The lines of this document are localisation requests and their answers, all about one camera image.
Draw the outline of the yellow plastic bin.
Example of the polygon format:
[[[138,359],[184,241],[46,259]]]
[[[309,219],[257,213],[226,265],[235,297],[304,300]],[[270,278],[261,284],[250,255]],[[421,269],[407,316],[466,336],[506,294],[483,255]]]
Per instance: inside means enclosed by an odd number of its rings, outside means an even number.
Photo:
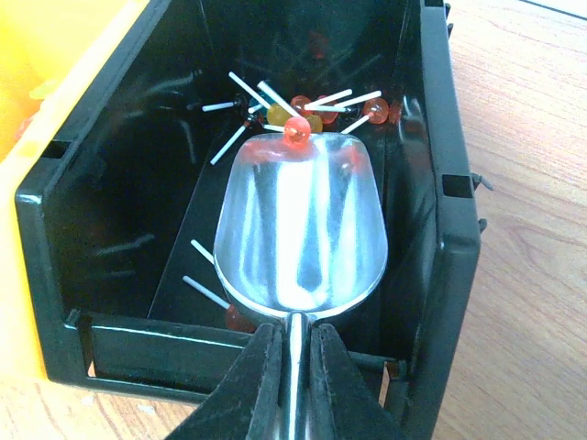
[[[17,186],[146,8],[1,4],[1,375],[46,380],[17,223]]]

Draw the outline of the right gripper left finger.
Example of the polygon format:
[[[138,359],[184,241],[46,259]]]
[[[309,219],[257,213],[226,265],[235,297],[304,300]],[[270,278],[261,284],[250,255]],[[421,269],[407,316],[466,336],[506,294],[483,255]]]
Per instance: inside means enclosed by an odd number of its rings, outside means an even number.
[[[282,329],[259,326],[210,396],[169,439],[271,439],[282,373]]]

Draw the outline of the red lollipop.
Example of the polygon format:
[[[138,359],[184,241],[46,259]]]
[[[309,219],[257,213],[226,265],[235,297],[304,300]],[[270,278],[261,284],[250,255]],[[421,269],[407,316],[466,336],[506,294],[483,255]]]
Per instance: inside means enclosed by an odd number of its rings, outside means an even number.
[[[261,81],[257,87],[273,100],[266,114],[269,125],[283,129],[283,140],[292,149],[303,149],[311,134],[308,120],[275,92],[267,82]]]

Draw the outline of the metal scoop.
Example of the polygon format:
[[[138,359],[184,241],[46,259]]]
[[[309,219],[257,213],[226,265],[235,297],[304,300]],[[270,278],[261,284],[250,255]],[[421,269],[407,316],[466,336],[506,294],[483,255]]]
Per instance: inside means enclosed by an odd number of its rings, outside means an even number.
[[[348,134],[247,140],[229,173],[213,246],[217,277],[251,321],[285,330],[282,439],[305,436],[310,332],[363,303],[388,240],[371,160]]]

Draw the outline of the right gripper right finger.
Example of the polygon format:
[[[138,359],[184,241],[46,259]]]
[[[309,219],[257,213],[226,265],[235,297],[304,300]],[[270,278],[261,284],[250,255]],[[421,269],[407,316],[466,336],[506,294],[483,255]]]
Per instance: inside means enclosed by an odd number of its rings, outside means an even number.
[[[309,358],[312,439],[402,439],[404,433],[368,390],[337,330],[312,329]]]

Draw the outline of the black plastic bin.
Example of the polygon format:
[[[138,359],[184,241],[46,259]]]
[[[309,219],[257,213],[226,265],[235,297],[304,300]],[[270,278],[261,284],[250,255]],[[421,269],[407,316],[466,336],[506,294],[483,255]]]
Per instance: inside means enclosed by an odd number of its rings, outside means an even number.
[[[388,240],[376,289],[330,324],[402,439],[433,434],[480,227],[442,1],[151,1],[17,187],[51,380],[197,402],[257,328],[217,277],[229,173],[278,133],[368,150]]]

